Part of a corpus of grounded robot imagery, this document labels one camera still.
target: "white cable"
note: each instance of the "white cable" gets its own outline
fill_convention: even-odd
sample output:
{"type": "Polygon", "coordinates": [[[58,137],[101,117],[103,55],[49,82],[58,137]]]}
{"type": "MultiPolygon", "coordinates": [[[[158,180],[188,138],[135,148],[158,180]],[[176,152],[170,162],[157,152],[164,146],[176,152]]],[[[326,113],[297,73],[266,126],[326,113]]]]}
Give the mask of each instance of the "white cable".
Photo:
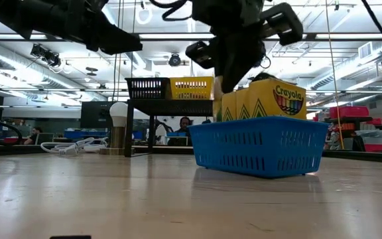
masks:
{"type": "Polygon", "coordinates": [[[144,1],[144,9],[142,8],[137,8],[135,10],[135,13],[136,13],[136,17],[135,19],[137,20],[137,22],[141,25],[146,25],[147,23],[150,23],[151,19],[153,18],[153,8],[151,6],[149,7],[146,7],[145,6],[145,1],[144,1]],[[141,19],[141,17],[139,16],[139,13],[143,12],[147,10],[149,12],[149,16],[147,17],[147,19],[145,19],[144,21],[141,19]]]}
{"type": "Polygon", "coordinates": [[[76,143],[46,142],[41,143],[40,148],[48,153],[57,153],[59,155],[77,155],[78,153],[83,152],[98,152],[99,149],[107,147],[107,139],[108,137],[104,137],[103,139],[87,138],[85,140],[77,141],[76,143]],[[100,141],[100,144],[93,145],[92,143],[94,141],[100,141]]]}

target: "crayola logo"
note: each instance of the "crayola logo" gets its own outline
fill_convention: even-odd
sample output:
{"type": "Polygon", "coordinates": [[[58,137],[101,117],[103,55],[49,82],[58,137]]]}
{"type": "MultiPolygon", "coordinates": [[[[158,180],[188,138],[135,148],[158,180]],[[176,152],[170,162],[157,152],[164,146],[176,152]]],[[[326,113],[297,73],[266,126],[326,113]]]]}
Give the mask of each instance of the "crayola logo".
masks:
{"type": "Polygon", "coordinates": [[[297,91],[285,90],[277,86],[273,90],[273,95],[280,109],[290,116],[295,116],[302,109],[304,98],[297,91]]]}

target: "yellow basket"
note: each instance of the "yellow basket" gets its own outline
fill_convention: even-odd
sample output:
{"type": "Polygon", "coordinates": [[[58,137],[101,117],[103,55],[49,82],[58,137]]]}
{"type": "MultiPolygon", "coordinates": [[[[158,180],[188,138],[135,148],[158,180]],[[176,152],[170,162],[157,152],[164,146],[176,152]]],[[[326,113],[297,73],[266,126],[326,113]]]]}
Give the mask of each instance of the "yellow basket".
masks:
{"type": "Polygon", "coordinates": [[[210,100],[213,77],[171,78],[173,100],[210,100]]]}

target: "crayola crayon box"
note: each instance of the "crayola crayon box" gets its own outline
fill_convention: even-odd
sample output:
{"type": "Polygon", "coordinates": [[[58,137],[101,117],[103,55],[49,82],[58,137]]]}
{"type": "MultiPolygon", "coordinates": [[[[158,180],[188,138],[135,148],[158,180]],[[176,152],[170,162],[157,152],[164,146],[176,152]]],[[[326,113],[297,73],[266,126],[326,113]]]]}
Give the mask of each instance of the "crayola crayon box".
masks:
{"type": "Polygon", "coordinates": [[[222,96],[222,121],[237,119],[237,94],[231,92],[222,96]]]}
{"type": "Polygon", "coordinates": [[[286,116],[306,119],[306,90],[278,79],[268,78],[250,83],[249,115],[286,116]]]}
{"type": "Polygon", "coordinates": [[[251,118],[249,111],[249,88],[237,90],[235,92],[237,104],[237,120],[246,120],[251,118]]]}

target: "blue basket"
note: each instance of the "blue basket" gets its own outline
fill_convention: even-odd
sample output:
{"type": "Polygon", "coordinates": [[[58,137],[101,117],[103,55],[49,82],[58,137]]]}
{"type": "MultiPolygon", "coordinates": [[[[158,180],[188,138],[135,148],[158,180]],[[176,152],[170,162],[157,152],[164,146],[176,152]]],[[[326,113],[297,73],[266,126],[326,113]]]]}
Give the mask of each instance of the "blue basket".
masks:
{"type": "Polygon", "coordinates": [[[197,165],[273,178],[316,172],[328,124],[273,116],[189,129],[197,165]]]}

